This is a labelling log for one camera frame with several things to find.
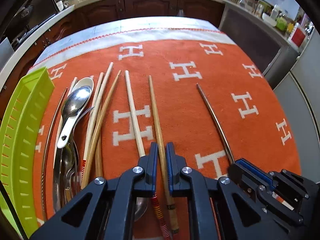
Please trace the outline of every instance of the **orange tablecloth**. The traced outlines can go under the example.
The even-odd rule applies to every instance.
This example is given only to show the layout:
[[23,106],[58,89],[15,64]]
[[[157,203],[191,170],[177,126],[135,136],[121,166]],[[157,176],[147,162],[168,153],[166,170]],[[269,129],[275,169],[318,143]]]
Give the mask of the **orange tablecloth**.
[[[145,32],[145,35],[148,35],[153,31],[155,30],[137,31],[136,34]],[[178,31],[167,29],[166,33],[176,34]],[[123,72],[102,127],[102,158],[106,179],[120,176],[123,171],[134,167],[139,158],[133,130],[129,124],[130,110],[124,80],[126,69],[130,71],[146,153],[149,152],[150,143],[155,141],[148,86],[148,75],[152,75],[164,142],[174,142],[176,153],[186,158],[188,166],[211,178],[226,174],[228,167],[218,132],[196,89],[196,83],[200,83],[222,125],[235,159],[244,157],[265,171],[279,171],[284,168],[300,173],[297,149],[285,114],[267,81],[249,57],[223,33],[197,29],[189,31],[195,36],[208,35],[212,38],[210,41],[183,39],[186,30],[180,30],[181,39],[119,43],[61,61],[57,65],[52,64],[48,69],[55,89],[42,119],[33,173],[36,215],[40,220],[40,178],[44,143],[60,96],[75,76],[81,79],[93,75],[96,84],[99,73],[106,72],[111,61],[114,62],[114,67],[104,98],[118,70]],[[70,53],[72,50],[76,51],[84,44],[91,46],[91,42],[99,42],[99,39],[101,42],[103,39],[116,39],[116,36],[122,33],[113,35],[84,41],[46,60],[48,62],[59,54],[68,53],[68,50]],[[48,155],[45,189],[48,217],[53,215],[52,167],[59,118],[60,116],[54,127]],[[84,150],[87,121],[86,116],[76,128],[75,141],[80,159]],[[169,225],[159,168],[157,194]],[[186,199],[176,199],[176,206],[180,237],[188,239]],[[151,206],[135,223],[133,234],[136,239],[161,236]]]

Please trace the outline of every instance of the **black cable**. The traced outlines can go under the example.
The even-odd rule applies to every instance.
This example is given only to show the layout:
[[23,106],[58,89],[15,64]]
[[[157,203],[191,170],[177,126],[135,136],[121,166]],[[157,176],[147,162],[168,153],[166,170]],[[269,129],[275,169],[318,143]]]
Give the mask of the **black cable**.
[[7,191],[5,190],[1,180],[0,180],[0,192],[1,192],[5,202],[7,203],[8,207],[9,207],[9,210],[10,210],[10,212],[12,214],[12,217],[13,217],[14,221],[17,224],[17,227],[19,229],[19,232],[20,232],[23,240],[28,240],[27,234],[26,234],[26,232],[24,231],[24,229],[22,227],[22,224],[21,224],[21,222],[19,220],[19,217],[18,217],[18,215],[16,213],[16,210],[14,209],[14,206],[12,205],[12,202],[11,202],[11,200],[9,198],[9,195],[8,195]]

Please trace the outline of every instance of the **white bottle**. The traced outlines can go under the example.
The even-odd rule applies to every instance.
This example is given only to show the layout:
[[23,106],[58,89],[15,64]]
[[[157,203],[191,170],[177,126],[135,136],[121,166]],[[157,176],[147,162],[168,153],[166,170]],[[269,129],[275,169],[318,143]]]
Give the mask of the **white bottle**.
[[275,5],[274,8],[272,9],[271,15],[270,17],[274,20],[277,20],[278,15],[279,15],[279,11],[280,11],[280,6],[279,5]]

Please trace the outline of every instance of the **triangular cutout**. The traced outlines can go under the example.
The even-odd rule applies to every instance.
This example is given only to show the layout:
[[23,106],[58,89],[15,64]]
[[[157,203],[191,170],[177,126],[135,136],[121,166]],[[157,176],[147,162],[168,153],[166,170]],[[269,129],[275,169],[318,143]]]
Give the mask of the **triangular cutout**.
[[66,214],[61,220],[73,227],[79,227],[84,217],[87,207],[92,198],[92,193],[85,194]]
[[232,198],[238,209],[244,227],[252,226],[261,221],[261,217],[238,195],[233,193]]

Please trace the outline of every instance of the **yellow container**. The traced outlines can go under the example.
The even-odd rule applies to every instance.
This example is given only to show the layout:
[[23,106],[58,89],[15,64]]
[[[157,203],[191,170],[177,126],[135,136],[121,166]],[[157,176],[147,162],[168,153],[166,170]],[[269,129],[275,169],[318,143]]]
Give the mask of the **yellow container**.
[[[32,188],[33,157],[41,120],[53,89],[46,67],[21,78],[0,127],[1,181],[28,237],[38,228]],[[18,232],[1,194],[0,207]]]

